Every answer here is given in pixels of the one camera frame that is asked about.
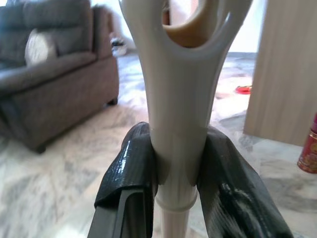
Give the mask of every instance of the red bottle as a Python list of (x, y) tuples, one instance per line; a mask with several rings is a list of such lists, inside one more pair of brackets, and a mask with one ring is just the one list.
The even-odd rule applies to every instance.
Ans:
[(317, 174), (317, 114), (297, 165), (308, 173)]

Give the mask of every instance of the white plastic part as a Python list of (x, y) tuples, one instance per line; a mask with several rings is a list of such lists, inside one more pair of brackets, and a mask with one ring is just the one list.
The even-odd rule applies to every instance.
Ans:
[(217, 80), (251, 0), (202, 0), (176, 27), (162, 25), (163, 2), (120, 5), (145, 79), (163, 237), (184, 238)]

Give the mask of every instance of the gray sofa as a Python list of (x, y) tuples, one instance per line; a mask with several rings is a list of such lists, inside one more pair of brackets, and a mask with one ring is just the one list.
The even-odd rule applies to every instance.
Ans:
[[(0, 7), (0, 135), (42, 152), (67, 128), (117, 103), (108, 14), (89, 0)], [(25, 46), (35, 28), (50, 33), (58, 58), (26, 66)]]

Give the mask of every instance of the wooden panel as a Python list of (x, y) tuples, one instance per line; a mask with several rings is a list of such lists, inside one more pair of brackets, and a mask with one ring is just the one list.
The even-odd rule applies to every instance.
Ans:
[(317, 0), (270, 0), (246, 134), (303, 145), (317, 112)]

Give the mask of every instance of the marble floor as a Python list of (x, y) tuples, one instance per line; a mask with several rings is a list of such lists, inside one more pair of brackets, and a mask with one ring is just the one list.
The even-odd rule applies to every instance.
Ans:
[[(219, 79), (211, 124), (226, 133), (260, 174), (296, 238), (317, 237), (317, 176), (296, 166), (301, 147), (243, 134), (249, 96), (234, 88), (252, 83), (254, 59), (228, 57)], [(100, 181), (126, 132), (147, 121), (146, 95), (136, 54), (118, 59), (117, 106), (72, 129), (34, 154), (17, 141), (0, 139), (0, 237), (85, 238)], [(154, 237), (160, 237), (155, 210)], [(189, 238), (207, 237), (197, 201)]]

